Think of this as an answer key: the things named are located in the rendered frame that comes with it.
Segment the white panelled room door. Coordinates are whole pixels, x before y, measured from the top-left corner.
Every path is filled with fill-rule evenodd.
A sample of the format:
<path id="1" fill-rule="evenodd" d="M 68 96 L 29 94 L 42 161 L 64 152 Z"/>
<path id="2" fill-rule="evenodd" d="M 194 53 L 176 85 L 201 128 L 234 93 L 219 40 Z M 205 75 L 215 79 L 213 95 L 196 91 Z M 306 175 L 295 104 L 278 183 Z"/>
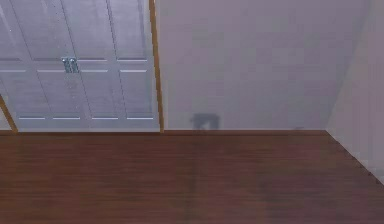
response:
<path id="1" fill-rule="evenodd" d="M 0 0 L 0 92 L 22 132 L 88 129 L 61 0 Z"/>
<path id="2" fill-rule="evenodd" d="M 92 131 L 157 132 L 148 0 L 61 0 Z"/>

